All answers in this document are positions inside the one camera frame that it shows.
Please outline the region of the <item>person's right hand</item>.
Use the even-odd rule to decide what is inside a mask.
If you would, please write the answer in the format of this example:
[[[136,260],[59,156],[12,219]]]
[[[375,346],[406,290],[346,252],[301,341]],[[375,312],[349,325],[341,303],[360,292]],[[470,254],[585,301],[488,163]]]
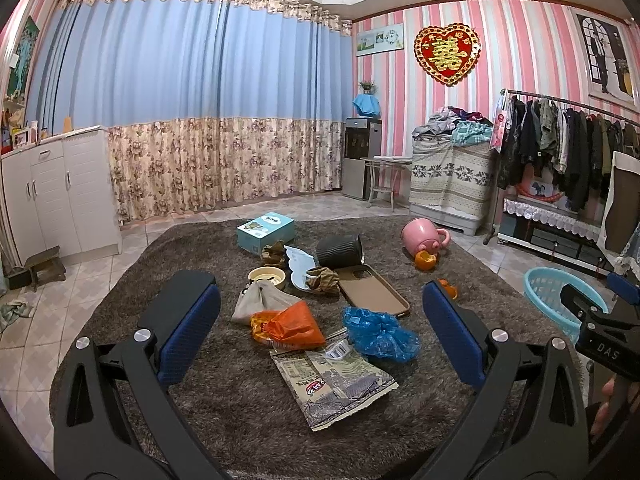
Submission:
[[[617,377],[613,376],[610,380],[603,386],[602,394],[604,395],[604,400],[601,402],[599,409],[597,411],[596,417],[591,426],[590,434],[593,437],[597,437],[599,434],[602,434],[603,430],[605,430],[608,421],[611,419],[610,411],[611,411],[611,401],[614,394],[615,386],[617,382]],[[627,389],[627,400],[630,403],[630,411],[631,413],[638,410],[639,407],[639,384],[638,382],[634,382],[630,384]]]

